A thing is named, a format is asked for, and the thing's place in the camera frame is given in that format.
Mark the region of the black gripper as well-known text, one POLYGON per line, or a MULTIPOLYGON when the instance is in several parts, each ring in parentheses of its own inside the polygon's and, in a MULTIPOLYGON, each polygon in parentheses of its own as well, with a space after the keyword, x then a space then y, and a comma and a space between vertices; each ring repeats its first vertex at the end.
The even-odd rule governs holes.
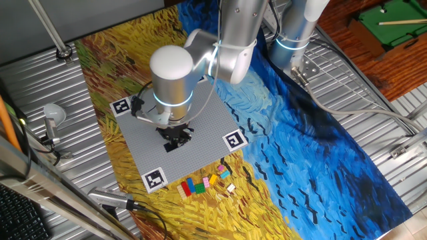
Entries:
POLYGON ((194 129, 189 128, 188 124, 182 124, 175 127, 157 128, 156 131, 167 141, 169 149, 175 149, 191 140, 194 129))

